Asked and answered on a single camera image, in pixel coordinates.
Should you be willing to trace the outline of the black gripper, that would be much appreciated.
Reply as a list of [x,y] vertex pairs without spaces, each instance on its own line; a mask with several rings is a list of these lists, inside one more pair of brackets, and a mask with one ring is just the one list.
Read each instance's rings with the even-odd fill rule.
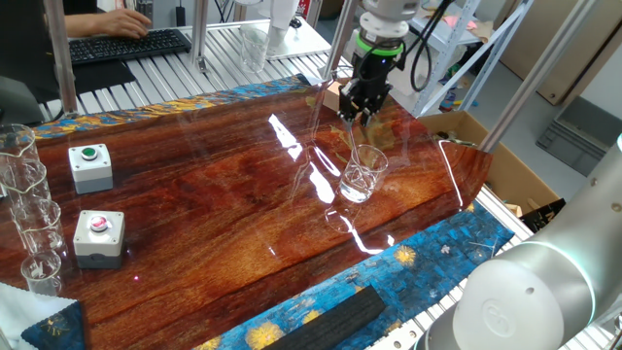
[[367,98],[361,115],[361,125],[367,127],[390,91],[391,85],[387,83],[387,78],[396,67],[397,56],[371,53],[363,58],[362,53],[355,53],[352,63],[355,81],[339,88],[338,116],[346,123],[353,123],[360,112],[356,98]]

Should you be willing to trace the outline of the bare human hand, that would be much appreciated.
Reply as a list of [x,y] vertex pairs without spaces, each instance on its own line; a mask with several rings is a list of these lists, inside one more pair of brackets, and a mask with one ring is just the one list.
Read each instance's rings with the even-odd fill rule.
[[95,16],[96,34],[140,39],[148,34],[152,22],[144,15],[128,9],[113,10]]

